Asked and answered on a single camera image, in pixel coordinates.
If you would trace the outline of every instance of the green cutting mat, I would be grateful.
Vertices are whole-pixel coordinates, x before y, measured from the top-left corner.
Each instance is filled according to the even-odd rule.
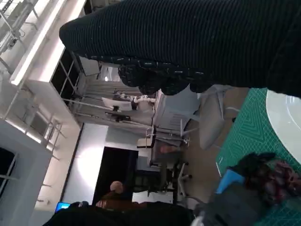
[[[275,152],[295,171],[301,165],[289,154],[275,134],[266,111],[267,89],[251,89],[216,158],[221,173],[251,152]],[[301,226],[301,213],[285,205],[275,207],[256,226]]]

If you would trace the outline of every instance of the blue screen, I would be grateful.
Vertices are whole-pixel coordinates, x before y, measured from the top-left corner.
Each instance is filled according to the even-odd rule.
[[[57,205],[56,205],[56,209],[55,209],[55,212],[58,212],[60,209],[66,209],[70,206],[69,203],[65,203],[65,202],[59,202]]]

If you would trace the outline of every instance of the black doorway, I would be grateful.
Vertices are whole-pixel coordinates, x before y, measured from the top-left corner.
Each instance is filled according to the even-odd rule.
[[[113,181],[121,181],[125,185],[123,199],[132,200],[134,175],[138,159],[138,151],[105,147],[93,197],[95,205],[102,196],[110,191]]]

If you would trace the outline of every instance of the wooden floor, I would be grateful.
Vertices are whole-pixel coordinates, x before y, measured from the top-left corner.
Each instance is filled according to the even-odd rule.
[[[226,92],[224,104],[226,107],[232,106],[240,108],[248,93],[247,88],[234,88]],[[215,144],[221,146],[227,137],[232,126],[232,117],[237,115],[236,112],[228,110],[225,113],[225,127],[216,140]],[[189,122],[188,129],[198,126],[196,121]],[[216,189],[220,180],[220,175],[216,168],[215,158],[219,152],[219,148],[212,146],[207,150],[202,150],[198,142],[198,130],[190,133],[190,145],[184,150],[184,158],[189,162],[187,173],[193,178],[186,182],[185,188],[189,195],[198,197],[203,202],[208,202],[210,194]]]

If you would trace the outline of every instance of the white plate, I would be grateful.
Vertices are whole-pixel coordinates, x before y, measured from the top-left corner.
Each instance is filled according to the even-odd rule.
[[[301,163],[301,99],[268,90],[266,107],[278,138]]]

